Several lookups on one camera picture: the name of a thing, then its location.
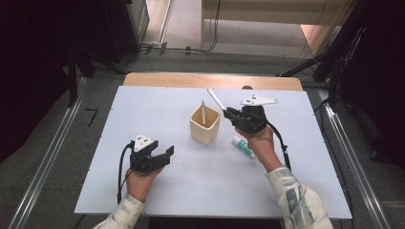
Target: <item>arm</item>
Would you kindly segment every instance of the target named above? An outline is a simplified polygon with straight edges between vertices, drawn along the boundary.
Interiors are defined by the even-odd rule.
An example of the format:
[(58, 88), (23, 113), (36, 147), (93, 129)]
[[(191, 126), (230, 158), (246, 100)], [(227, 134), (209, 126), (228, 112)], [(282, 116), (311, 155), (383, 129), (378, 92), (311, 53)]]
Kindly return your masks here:
[(116, 210), (102, 221), (95, 229), (99, 228), (134, 228), (139, 215), (145, 207), (145, 200), (152, 188), (153, 180), (163, 168), (151, 174), (139, 174), (131, 169), (127, 171), (127, 194)]
[(327, 211), (318, 195), (302, 185), (274, 151), (273, 132), (268, 126), (251, 135), (236, 129), (247, 146), (265, 166), (266, 177), (283, 211), (286, 228), (332, 228)]

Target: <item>white tabletop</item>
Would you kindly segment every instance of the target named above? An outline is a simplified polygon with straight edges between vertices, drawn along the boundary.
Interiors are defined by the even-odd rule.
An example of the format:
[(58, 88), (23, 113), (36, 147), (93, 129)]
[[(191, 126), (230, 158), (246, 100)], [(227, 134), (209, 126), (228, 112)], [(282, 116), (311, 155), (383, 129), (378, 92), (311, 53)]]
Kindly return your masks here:
[[(288, 145), (292, 172), (324, 201), (332, 219), (351, 213), (305, 92), (214, 89), (226, 107), (241, 109), (256, 94), (277, 98), (265, 105), (267, 119)], [(155, 179), (145, 214), (167, 217), (280, 218), (281, 210), (257, 159), (234, 144), (237, 133), (221, 117), (214, 141), (202, 145), (190, 135), (189, 116), (204, 100), (219, 111), (206, 89), (122, 86), (83, 185), (75, 212), (111, 213), (117, 206), (117, 173), (122, 149), (136, 134), (159, 141), (153, 155), (175, 146), (171, 163)], [(284, 161), (275, 136), (276, 153)], [(129, 167), (128, 150), (123, 173)]]

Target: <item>forearm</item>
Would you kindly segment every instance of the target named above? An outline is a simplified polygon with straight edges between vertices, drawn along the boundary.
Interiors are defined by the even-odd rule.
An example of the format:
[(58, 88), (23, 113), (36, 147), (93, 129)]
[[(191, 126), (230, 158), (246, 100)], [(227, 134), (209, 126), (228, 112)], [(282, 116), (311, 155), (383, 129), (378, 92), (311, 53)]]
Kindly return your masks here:
[(116, 210), (102, 221), (95, 229), (100, 228), (134, 228), (145, 204), (126, 194)]
[(266, 176), (283, 211), (286, 228), (332, 228), (322, 200), (301, 185), (286, 166)]

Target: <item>cup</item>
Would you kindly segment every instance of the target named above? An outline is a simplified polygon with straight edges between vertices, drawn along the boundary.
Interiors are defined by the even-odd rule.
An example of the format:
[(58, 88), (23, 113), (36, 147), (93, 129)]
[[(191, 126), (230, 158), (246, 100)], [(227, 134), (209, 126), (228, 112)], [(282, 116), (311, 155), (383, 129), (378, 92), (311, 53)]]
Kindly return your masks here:
[(200, 143), (209, 145), (218, 134), (220, 119), (220, 114), (214, 109), (208, 106), (198, 107), (190, 116), (191, 136)]

